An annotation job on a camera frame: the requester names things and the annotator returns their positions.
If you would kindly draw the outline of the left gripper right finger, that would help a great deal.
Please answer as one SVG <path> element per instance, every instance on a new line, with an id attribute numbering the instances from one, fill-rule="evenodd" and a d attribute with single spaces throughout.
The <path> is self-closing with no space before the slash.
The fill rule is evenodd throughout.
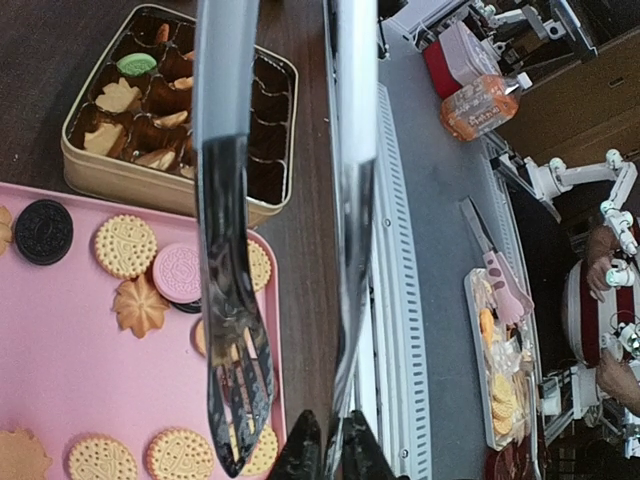
<path id="1" fill-rule="evenodd" d="M 360 410 L 353 410 L 343 423 L 342 473 L 348 480 L 395 478 Z"/>

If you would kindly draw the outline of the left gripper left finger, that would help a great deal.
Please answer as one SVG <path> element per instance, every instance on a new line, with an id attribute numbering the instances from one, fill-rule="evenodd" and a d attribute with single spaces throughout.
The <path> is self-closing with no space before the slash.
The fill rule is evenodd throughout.
<path id="1" fill-rule="evenodd" d="M 315 414 L 304 410 L 277 457 L 269 480 L 313 480 L 321 475 L 321 428 Z"/>

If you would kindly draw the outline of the silver white tongs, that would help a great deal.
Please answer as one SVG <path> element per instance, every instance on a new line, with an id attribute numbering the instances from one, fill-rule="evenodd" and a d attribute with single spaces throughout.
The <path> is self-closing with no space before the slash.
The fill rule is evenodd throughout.
<path id="1" fill-rule="evenodd" d="M 277 386 L 321 428 L 322 475 L 344 479 L 343 423 L 364 325 L 378 158 L 377 4 L 202 1 L 192 94 L 206 407 L 223 470 L 236 478 L 272 419 Z M 249 225 L 255 49 L 283 40 L 298 64 L 287 209 Z M 253 290 L 248 241 L 271 260 Z"/>

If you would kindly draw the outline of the gold cookie tin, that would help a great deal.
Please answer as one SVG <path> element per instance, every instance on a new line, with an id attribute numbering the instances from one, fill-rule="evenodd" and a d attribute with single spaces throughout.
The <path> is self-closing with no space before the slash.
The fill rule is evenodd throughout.
<path id="1" fill-rule="evenodd" d="M 195 20 L 154 4 L 134 8 L 80 90 L 62 127 L 64 178 L 77 192 L 192 216 L 191 121 Z M 116 62 L 146 53 L 157 67 L 121 74 Z M 279 213 L 292 192 L 298 72 L 255 49 L 248 147 L 250 226 Z"/>

